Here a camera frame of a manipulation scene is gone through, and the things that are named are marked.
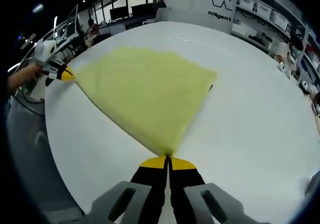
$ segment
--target yellow cloth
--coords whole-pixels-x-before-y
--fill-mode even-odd
[[[175,53],[129,47],[75,74],[106,116],[157,155],[177,150],[216,78]]]

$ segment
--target round table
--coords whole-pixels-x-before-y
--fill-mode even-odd
[[[255,220],[280,224],[291,219],[304,199],[300,179],[320,167],[320,140],[310,104],[277,63],[225,33],[159,22],[112,36],[69,65],[77,72],[120,46],[173,51],[218,72],[175,157],[195,164],[206,183],[241,201]],[[56,166],[86,213],[96,198],[130,181],[138,166],[155,156],[74,82],[52,82],[45,109]]]

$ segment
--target white table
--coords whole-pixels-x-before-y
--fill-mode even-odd
[[[235,37],[160,22],[113,36],[69,63],[77,72],[120,46],[174,51],[218,72],[176,157],[195,164],[257,221],[285,223],[303,201],[300,179],[320,167],[320,141],[307,99],[265,53]],[[153,157],[91,103],[75,83],[54,81],[45,115],[55,163],[88,213],[92,202]]]

